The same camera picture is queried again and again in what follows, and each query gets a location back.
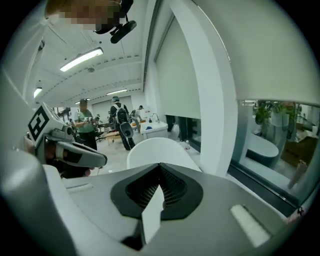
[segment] robotic arm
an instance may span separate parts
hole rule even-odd
[[[107,157],[96,150],[73,141],[72,128],[65,125],[59,116],[44,102],[28,124],[29,136],[35,147],[35,155],[46,164],[46,144],[55,145],[59,161],[75,167],[95,168],[107,164]]]

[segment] black pants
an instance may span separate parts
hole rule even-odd
[[[123,146],[126,150],[131,150],[136,145],[132,138],[127,138],[121,131],[120,125],[118,123],[115,124],[115,129],[119,132]]]
[[[94,150],[97,150],[96,133],[91,132],[79,132],[80,138],[83,140],[83,144]]]

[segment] camera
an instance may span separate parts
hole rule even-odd
[[[136,26],[137,23],[134,20],[128,19],[127,13],[133,5],[134,0],[122,0],[120,4],[120,11],[115,15],[112,19],[111,24],[101,24],[96,25],[95,33],[98,35],[102,35],[108,33],[113,28],[113,31],[110,32],[112,35],[110,41],[112,44],[118,43],[122,38],[124,38],[127,34],[129,34]],[[126,19],[126,24],[120,24],[120,19]]]

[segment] bottle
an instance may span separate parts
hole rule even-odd
[[[186,145],[185,145],[185,150],[189,150],[190,149],[190,143],[189,143],[189,140],[186,140],[185,141]]]

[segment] ceiling lamp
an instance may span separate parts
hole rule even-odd
[[[113,92],[109,92],[106,95],[111,95],[111,94],[117,94],[117,93],[123,93],[123,92],[127,92],[127,89],[123,89],[123,90],[117,90],[117,91],[113,91]]]
[[[73,68],[74,66],[85,62],[93,57],[99,56],[104,54],[104,51],[102,50],[101,47],[93,49],[91,51],[88,51],[84,54],[78,55],[76,58],[74,58],[73,60],[69,61],[67,64],[63,65],[60,70],[63,72],[66,72],[67,70]]]
[[[42,91],[41,87],[38,87],[37,89],[35,89],[33,93],[33,98],[36,98],[41,91]]]

